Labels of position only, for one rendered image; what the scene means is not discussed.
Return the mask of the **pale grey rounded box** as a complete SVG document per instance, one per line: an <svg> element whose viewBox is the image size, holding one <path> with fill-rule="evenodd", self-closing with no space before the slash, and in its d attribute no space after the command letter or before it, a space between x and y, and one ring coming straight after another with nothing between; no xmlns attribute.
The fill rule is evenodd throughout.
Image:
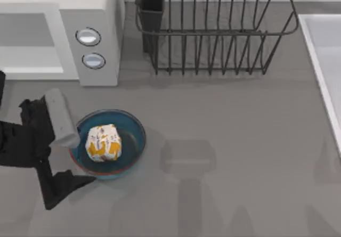
<svg viewBox="0 0 341 237"><path fill-rule="evenodd" d="M58 88L53 88L45 93L44 98L55 136L53 144L76 148L80 143L80 136L64 94Z"/></svg>

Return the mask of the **white and yellow wrapped burger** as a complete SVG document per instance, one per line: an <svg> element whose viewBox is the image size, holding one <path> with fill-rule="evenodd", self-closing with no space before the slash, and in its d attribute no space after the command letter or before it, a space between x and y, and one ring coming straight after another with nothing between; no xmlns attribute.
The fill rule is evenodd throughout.
<svg viewBox="0 0 341 237"><path fill-rule="evenodd" d="M92 127L85 143L89 158L94 162L116 161L122 154L122 139L114 124Z"/></svg>

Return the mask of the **blue bowl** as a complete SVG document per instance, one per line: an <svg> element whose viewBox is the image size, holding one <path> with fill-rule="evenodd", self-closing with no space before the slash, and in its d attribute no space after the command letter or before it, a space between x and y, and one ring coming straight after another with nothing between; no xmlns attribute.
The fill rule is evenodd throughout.
<svg viewBox="0 0 341 237"><path fill-rule="evenodd" d="M98 125L115 124L122 139L122 153L116 161L94 162L87 155L88 132ZM120 109L96 110L78 123L80 144L69 149L73 162L87 175L100 180L116 179L128 173L143 155L147 137L141 122L131 113Z"/></svg>

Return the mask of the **pale microwave door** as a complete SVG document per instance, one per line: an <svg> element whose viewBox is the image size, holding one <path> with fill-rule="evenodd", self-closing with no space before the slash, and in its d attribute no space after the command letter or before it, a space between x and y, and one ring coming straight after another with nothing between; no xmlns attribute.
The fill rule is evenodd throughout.
<svg viewBox="0 0 341 237"><path fill-rule="evenodd" d="M55 3L0 3L0 70L11 80L77 80Z"/></svg>

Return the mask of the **round microwave knob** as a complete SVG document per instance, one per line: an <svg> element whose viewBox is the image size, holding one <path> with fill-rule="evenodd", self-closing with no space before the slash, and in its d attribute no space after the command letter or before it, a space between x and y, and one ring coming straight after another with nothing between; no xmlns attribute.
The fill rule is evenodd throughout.
<svg viewBox="0 0 341 237"><path fill-rule="evenodd" d="M84 46L96 46L101 41L100 33L90 27L77 30L75 33L76 40Z"/></svg>
<svg viewBox="0 0 341 237"><path fill-rule="evenodd" d="M82 63L89 69L101 69L105 66L105 58L98 53L90 53L82 56Z"/></svg>

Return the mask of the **pale microwave oven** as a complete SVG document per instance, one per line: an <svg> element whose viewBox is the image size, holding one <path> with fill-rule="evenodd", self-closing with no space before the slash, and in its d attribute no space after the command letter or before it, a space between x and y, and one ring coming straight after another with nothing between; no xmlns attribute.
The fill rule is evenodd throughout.
<svg viewBox="0 0 341 237"><path fill-rule="evenodd" d="M72 56L82 86L116 86L120 68L125 21L125 0L0 0L0 3L55 3L68 37ZM75 37L77 30L93 28L101 35L96 46L84 46ZM101 54L106 64L89 69L82 56Z"/></svg>

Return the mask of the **dark cutlery holder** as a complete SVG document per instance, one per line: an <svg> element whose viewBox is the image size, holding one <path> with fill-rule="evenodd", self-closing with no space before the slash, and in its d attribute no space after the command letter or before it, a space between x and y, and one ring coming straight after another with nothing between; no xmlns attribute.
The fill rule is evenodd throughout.
<svg viewBox="0 0 341 237"><path fill-rule="evenodd" d="M153 53L153 42L158 38L165 0L135 0L142 25L143 52Z"/></svg>

